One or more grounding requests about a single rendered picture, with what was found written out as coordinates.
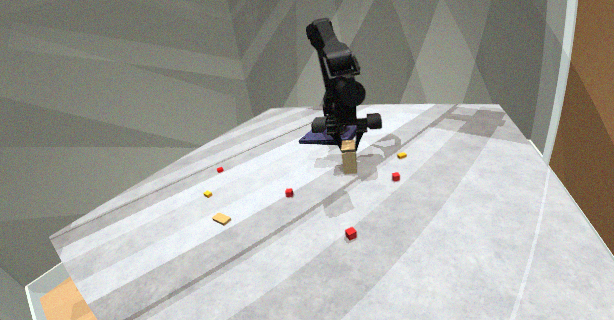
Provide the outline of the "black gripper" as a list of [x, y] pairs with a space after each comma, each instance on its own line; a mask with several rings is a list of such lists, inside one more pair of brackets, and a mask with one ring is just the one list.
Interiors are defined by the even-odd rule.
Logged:
[[357, 118], [356, 107], [346, 106], [341, 100], [335, 100], [335, 120], [328, 120], [327, 116], [315, 117], [311, 124], [312, 133], [323, 133], [327, 128], [327, 135], [331, 135], [339, 149], [342, 148], [342, 140], [339, 126], [356, 125], [355, 152], [357, 151], [363, 133], [370, 129], [383, 129], [382, 117], [379, 113], [367, 114], [367, 118]]

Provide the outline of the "orange flat block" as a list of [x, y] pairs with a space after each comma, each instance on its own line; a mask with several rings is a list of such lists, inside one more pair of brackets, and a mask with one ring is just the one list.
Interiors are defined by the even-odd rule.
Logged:
[[219, 212], [215, 216], [213, 216], [212, 219], [215, 222], [222, 224], [223, 226], [225, 226], [227, 223], [231, 221], [231, 217], [226, 216], [225, 214], [222, 214]]

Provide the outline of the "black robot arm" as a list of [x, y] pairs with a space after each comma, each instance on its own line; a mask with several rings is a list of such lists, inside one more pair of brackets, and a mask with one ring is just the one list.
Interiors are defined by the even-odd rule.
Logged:
[[341, 100], [349, 107], [356, 107], [364, 101], [365, 89], [354, 78], [360, 75], [361, 67], [348, 46], [339, 42], [328, 18], [315, 19], [306, 27], [306, 34], [318, 51], [322, 69], [326, 88], [323, 98], [324, 116], [328, 120], [335, 120], [334, 99]]

